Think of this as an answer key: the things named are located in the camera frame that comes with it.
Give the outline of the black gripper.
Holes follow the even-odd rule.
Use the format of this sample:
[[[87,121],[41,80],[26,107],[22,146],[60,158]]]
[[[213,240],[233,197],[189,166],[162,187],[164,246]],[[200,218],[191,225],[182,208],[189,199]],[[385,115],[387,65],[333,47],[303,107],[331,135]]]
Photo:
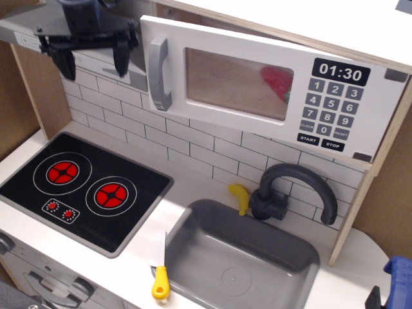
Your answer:
[[[56,9],[36,24],[34,34],[42,49],[66,79],[76,78],[72,50],[112,48],[119,76],[128,72],[129,51],[138,46],[137,22],[116,15],[118,5],[118,1],[58,1]]]

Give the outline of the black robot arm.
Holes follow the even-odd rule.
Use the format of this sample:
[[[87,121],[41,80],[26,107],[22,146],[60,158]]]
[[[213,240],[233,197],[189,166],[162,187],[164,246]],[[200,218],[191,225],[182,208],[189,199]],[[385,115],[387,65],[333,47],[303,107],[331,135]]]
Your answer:
[[[64,77],[75,80],[77,50],[111,48],[120,77],[128,71],[130,51],[138,46],[137,22],[109,12],[118,1],[59,1],[62,16],[37,25],[40,49],[52,58]]]

